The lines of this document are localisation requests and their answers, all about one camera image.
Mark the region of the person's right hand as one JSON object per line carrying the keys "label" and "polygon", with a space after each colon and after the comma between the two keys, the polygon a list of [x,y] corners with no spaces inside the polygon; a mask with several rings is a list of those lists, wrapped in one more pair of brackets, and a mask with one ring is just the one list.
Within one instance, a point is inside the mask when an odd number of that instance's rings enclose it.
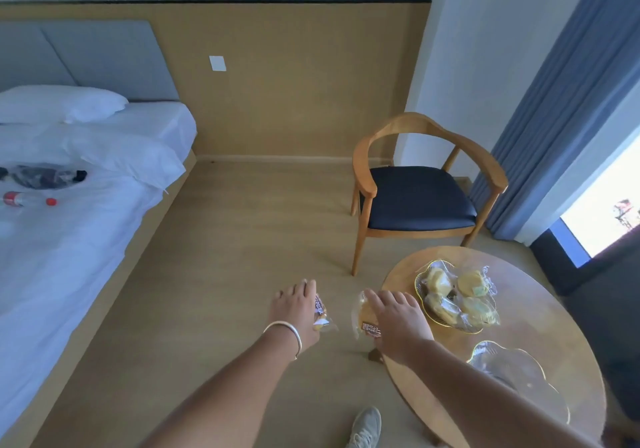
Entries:
{"label": "person's right hand", "polygon": [[435,341],[428,321],[421,311],[421,319],[378,321],[381,337],[377,348],[396,363],[414,367]]}

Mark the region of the person's left hand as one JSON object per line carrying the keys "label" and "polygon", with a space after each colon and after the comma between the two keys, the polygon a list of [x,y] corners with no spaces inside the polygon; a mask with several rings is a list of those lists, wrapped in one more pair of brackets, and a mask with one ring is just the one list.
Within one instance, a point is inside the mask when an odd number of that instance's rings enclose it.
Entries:
{"label": "person's left hand", "polygon": [[319,341],[320,332],[313,328],[314,310],[306,307],[275,308],[272,301],[264,333],[283,339],[291,359],[297,358]]}

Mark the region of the small bread packet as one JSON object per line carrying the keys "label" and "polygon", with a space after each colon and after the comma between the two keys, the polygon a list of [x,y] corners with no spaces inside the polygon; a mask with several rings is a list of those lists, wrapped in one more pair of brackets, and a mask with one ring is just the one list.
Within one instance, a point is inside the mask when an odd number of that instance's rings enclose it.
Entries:
{"label": "small bread packet", "polygon": [[337,331],[338,327],[332,321],[332,319],[328,316],[328,312],[326,307],[324,306],[321,298],[316,294],[315,297],[315,310],[314,310],[314,324],[313,328],[315,331],[326,332],[326,331]]}

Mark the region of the large bread packet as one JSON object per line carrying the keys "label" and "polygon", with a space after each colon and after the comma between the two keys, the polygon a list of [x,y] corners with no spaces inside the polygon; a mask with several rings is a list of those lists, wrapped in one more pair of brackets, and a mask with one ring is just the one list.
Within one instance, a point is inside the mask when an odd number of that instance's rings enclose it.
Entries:
{"label": "large bread packet", "polygon": [[356,297],[354,307],[351,310],[351,324],[356,339],[360,337],[379,339],[381,337],[377,317],[364,291],[361,291]]}

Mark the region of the person's left forearm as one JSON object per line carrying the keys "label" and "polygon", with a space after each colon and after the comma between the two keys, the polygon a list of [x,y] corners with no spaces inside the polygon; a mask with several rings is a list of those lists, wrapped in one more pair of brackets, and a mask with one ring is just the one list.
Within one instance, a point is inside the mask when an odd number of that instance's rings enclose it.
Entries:
{"label": "person's left forearm", "polygon": [[268,402],[294,360],[264,332],[199,387],[140,448],[253,448]]}

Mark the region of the wrapped yellow cake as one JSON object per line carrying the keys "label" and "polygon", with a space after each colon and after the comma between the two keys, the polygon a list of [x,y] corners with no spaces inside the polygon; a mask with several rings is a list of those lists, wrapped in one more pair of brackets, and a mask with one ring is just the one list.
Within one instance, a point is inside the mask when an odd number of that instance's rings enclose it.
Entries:
{"label": "wrapped yellow cake", "polygon": [[454,280],[455,276],[444,266],[431,265],[424,279],[427,294],[448,297],[454,291]]}
{"label": "wrapped yellow cake", "polygon": [[488,267],[465,269],[457,275],[456,288],[465,297],[481,298],[496,294],[495,285],[488,276]]}
{"label": "wrapped yellow cake", "polygon": [[460,323],[461,309],[452,300],[442,294],[430,292],[425,297],[426,305],[444,323],[457,327]]}
{"label": "wrapped yellow cake", "polygon": [[500,325],[500,316],[491,296],[462,297],[460,300],[461,318],[473,328]]}

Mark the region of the glass plate with gold rim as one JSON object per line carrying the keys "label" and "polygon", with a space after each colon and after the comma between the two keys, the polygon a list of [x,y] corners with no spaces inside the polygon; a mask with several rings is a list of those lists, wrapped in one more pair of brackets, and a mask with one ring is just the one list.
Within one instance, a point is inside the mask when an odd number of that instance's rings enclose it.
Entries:
{"label": "glass plate with gold rim", "polygon": [[564,397],[549,384],[538,361],[523,349],[511,349],[483,340],[467,363],[514,390],[556,420],[569,424],[570,409]]}
{"label": "glass plate with gold rim", "polygon": [[[480,333],[482,330],[484,330],[484,328],[477,329],[477,328],[473,328],[473,327],[470,327],[470,326],[466,325],[463,322],[461,317],[460,317],[460,323],[459,323],[459,325],[457,327],[448,326],[447,324],[444,324],[429,309],[429,307],[426,305],[426,301],[425,301],[425,297],[427,295],[427,291],[426,291],[426,286],[424,284],[424,279],[426,278],[427,270],[431,265],[444,266],[450,273],[452,273],[455,276],[454,291],[447,298],[452,300],[459,307],[460,307],[460,300],[464,296],[462,294],[460,294],[460,292],[456,288],[457,275],[460,274],[465,269],[473,269],[471,267],[457,267],[457,266],[454,266],[452,263],[449,263],[448,261],[445,261],[445,260],[442,260],[442,259],[437,259],[437,260],[433,260],[433,261],[429,262],[428,264],[423,266],[418,271],[418,273],[417,273],[417,275],[415,277],[415,281],[414,281],[414,289],[415,289],[415,293],[418,296],[419,303],[420,303],[420,306],[422,308],[422,311],[425,313],[427,318],[432,320],[433,322],[437,323],[438,325],[441,325],[441,326],[444,326],[444,327],[447,327],[447,328],[454,328],[455,330],[459,330],[459,331],[462,331],[463,333],[467,333],[467,334],[477,334],[477,333]],[[497,303],[496,303],[496,300],[495,300],[495,296],[497,295],[497,288],[495,287],[495,289],[496,289],[496,294],[492,295],[491,297],[493,299],[493,302],[495,303],[495,306],[497,307]]]}

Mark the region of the round wooden table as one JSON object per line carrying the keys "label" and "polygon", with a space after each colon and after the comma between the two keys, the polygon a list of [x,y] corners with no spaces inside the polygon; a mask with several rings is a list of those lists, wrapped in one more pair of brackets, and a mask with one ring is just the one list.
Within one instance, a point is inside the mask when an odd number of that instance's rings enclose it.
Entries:
{"label": "round wooden table", "polygon": [[439,246],[402,259],[388,273],[382,290],[414,294],[413,284],[421,268],[438,259],[472,270],[488,267],[497,287],[500,325],[468,334],[428,319],[435,339],[463,361],[483,340],[529,353],[568,405],[570,426],[599,441],[607,403],[595,355],[564,306],[531,276],[481,251]]}

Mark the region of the window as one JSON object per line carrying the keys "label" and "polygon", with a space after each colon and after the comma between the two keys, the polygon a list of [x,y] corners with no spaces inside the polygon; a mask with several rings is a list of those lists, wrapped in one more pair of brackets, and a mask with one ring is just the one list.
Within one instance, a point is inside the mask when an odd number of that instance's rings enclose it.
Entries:
{"label": "window", "polygon": [[640,228],[640,134],[605,167],[551,227],[581,267]]}

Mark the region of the white duvet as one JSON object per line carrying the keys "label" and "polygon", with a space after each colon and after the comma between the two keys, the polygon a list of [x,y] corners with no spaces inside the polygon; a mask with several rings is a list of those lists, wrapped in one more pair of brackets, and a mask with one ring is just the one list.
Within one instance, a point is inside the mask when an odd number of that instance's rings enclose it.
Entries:
{"label": "white duvet", "polygon": [[82,124],[0,125],[0,165],[14,164],[68,170],[88,164],[160,190],[186,172],[176,152],[158,138]]}

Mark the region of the bed with white sheet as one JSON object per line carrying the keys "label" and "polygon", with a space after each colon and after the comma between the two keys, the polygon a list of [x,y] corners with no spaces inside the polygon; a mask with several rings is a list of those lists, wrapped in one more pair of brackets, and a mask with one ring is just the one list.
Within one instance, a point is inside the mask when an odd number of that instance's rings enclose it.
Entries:
{"label": "bed with white sheet", "polygon": [[[186,172],[164,190],[88,164],[83,182],[60,190],[0,181],[0,448],[34,441],[195,165],[185,104],[132,103],[81,124],[158,138]],[[9,207],[9,191],[58,204]]]}

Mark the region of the blue curtain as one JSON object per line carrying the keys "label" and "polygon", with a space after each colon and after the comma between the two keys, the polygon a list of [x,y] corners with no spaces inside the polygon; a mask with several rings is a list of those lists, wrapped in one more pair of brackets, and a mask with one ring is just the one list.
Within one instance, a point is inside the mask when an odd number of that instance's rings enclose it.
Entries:
{"label": "blue curtain", "polygon": [[513,241],[640,82],[640,0],[580,0],[492,149],[509,185],[484,225]]}

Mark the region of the clear bottle with red cap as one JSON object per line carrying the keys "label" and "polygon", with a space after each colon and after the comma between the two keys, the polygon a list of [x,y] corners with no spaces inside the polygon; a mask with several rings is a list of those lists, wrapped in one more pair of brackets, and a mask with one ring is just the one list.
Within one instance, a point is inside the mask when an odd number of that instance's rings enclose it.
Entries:
{"label": "clear bottle with red cap", "polygon": [[3,202],[13,208],[55,207],[58,204],[55,198],[42,193],[15,191],[4,193]]}

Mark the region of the grey padded headboard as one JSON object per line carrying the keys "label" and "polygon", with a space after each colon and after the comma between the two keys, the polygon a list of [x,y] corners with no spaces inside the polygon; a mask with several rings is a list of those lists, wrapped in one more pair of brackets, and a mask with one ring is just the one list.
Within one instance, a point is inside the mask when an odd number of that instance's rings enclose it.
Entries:
{"label": "grey padded headboard", "polygon": [[129,101],[179,101],[151,24],[142,20],[0,21],[0,91],[94,87]]}

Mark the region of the white pillow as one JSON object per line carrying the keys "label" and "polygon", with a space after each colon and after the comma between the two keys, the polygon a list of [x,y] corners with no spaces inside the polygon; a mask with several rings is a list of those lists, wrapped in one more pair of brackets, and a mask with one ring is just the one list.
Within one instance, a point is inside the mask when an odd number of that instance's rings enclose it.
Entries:
{"label": "white pillow", "polygon": [[107,119],[129,100],[110,90],[22,85],[0,92],[0,124],[79,124]]}

